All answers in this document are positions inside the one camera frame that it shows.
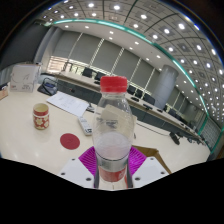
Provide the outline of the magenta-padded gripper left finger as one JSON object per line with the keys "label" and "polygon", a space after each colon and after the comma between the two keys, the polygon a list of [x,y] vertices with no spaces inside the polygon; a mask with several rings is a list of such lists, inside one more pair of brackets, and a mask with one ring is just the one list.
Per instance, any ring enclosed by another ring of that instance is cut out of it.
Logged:
{"label": "magenta-padded gripper left finger", "polygon": [[87,149],[78,158],[70,159],[58,176],[84,188],[97,188],[99,173],[94,147]]}

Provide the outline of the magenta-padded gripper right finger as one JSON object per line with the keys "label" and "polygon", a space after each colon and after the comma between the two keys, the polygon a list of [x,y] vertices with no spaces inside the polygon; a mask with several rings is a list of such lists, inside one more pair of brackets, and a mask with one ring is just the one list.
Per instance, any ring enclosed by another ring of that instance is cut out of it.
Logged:
{"label": "magenta-padded gripper right finger", "polygon": [[169,168],[157,149],[133,146],[127,169],[129,188],[140,188],[169,174]]}

